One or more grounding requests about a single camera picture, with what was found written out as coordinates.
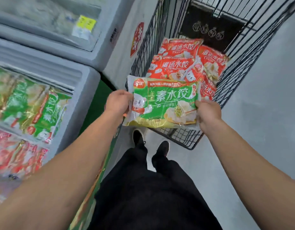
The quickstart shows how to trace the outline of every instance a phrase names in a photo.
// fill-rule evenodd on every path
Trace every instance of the hand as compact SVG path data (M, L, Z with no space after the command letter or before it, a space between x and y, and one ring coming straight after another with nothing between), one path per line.
M123 119L123 114L128 113L128 103L133 100L134 95L126 90L112 92L105 105L105 113L113 113L116 117Z
M218 103L209 100L196 101L200 129L207 134L208 130L221 119L221 107Z

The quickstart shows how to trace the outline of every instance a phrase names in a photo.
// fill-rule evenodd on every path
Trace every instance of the vegetarian dumpling bag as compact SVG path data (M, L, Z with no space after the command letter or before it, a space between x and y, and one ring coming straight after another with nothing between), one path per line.
M200 100L200 83L127 77L134 94L124 126L179 128L196 124L195 101Z

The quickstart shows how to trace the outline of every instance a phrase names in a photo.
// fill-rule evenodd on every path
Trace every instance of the black pants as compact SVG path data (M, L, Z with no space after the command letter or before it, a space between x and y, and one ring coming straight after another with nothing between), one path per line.
M108 186L109 184L112 186L112 182L110 182L112 180L131 182L132 180L142 177L142 175L146 175L148 173L152 175L154 172L148 170L147 166L147 153L148 150L143 143L138 144L135 148L130 148L127 150L122 158L114 166L114 168L110 171L110 173L104 178L101 183L101 189L102 186ZM203 203L203 205L207 207L208 210L210 210L192 179L186 174L186 172L176 161L168 160L168 158L165 156L158 156L155 154L152 157L152 164L157 173L170 179L177 186L180 186L181 189L184 189L193 194L198 200L200 200L201 203ZM119 190L123 188L122 184L119 187L118 184L116 185L117 187L112 187L112 189ZM102 192L100 190L99 193L102 193L102 196L106 194L107 196L112 195L112 193L108 191Z

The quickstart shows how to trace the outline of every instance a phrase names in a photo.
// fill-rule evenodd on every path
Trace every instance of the yellow price label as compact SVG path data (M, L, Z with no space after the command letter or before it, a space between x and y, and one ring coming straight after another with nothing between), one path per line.
M83 29L88 29L89 31L92 31L97 21L92 18L88 18L84 15L80 15L77 26Z

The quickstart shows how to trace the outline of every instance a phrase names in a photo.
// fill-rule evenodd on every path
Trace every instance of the glass freezer door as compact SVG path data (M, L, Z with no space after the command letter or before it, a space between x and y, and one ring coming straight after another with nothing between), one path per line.
M107 0L0 0L0 23L92 51L106 20Z

